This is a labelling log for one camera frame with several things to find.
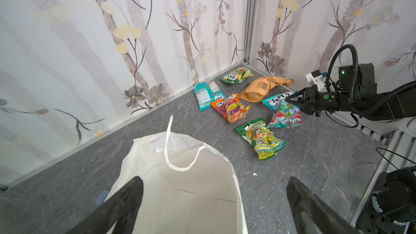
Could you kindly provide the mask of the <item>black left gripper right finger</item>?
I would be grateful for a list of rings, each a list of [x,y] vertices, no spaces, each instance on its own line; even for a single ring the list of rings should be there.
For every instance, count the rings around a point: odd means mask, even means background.
[[[296,177],[289,178],[286,191],[297,233],[358,233]]]

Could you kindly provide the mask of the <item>teal pink Fox's candy bag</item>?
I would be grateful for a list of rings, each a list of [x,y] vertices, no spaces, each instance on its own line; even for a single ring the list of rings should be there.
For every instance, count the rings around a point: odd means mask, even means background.
[[[299,106],[285,101],[286,97],[295,93],[296,91],[285,92],[262,100],[262,103],[274,112],[267,128],[293,128],[302,125]]]

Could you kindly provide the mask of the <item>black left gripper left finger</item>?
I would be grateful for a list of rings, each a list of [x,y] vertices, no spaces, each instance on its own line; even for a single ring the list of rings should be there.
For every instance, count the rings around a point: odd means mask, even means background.
[[[131,234],[144,195],[144,183],[133,177],[112,197],[90,214],[70,234]]]

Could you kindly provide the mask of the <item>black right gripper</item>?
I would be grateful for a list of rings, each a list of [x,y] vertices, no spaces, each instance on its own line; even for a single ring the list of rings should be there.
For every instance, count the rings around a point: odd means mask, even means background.
[[[301,112],[307,115],[319,117],[320,110],[317,108],[317,93],[318,87],[313,85],[290,94],[284,100],[289,104],[298,106]]]

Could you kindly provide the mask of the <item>green Fox's candy bag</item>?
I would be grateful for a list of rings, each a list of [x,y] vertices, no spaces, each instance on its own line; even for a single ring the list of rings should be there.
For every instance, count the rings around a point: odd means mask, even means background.
[[[231,84],[231,85],[236,85],[236,84],[242,83],[247,78],[251,78],[254,76],[255,75],[249,68],[240,67],[240,68],[235,69],[231,73],[226,74],[226,76],[219,78],[219,80],[222,82]]]

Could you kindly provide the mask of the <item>orange Fox's fruits candy bag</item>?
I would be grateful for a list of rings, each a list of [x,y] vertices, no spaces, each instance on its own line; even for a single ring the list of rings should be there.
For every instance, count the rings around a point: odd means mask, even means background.
[[[250,105],[241,104],[238,94],[216,100],[211,106],[230,124],[244,119],[251,108]]]

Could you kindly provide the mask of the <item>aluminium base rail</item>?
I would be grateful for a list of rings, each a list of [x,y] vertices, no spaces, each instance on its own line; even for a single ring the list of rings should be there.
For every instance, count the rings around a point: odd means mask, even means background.
[[[378,177],[383,172],[390,173],[397,167],[399,169],[410,166],[416,160],[416,138],[400,130],[395,130],[379,138],[383,148],[376,152],[381,159],[376,166],[373,176],[367,185],[365,192],[350,220],[350,225],[358,227],[358,220],[364,212],[367,201],[371,198],[373,188]]]

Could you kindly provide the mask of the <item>white patterned paper bag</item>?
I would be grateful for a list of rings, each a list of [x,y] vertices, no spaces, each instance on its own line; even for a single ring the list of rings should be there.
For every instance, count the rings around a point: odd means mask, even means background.
[[[109,196],[134,177],[144,194],[136,234],[245,234],[239,182],[231,161],[187,134],[134,139]]]

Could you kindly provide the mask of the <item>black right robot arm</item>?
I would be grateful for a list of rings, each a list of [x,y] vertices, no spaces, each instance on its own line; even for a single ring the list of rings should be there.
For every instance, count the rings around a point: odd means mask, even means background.
[[[320,116],[321,112],[350,112],[354,121],[371,121],[415,117],[416,83],[378,93],[374,67],[360,64],[352,44],[342,46],[333,56],[325,79],[325,92],[317,85],[286,97],[301,112]],[[383,172],[365,202],[357,228],[365,234],[413,234],[416,231],[416,163],[391,172]]]

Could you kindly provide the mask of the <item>orange snack bag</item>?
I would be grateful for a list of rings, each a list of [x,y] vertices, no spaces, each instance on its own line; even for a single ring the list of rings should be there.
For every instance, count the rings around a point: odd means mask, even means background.
[[[241,92],[239,98],[250,103],[258,103],[265,99],[271,89],[278,86],[291,86],[294,83],[295,80],[293,79],[286,79],[279,76],[262,77],[251,82]]]

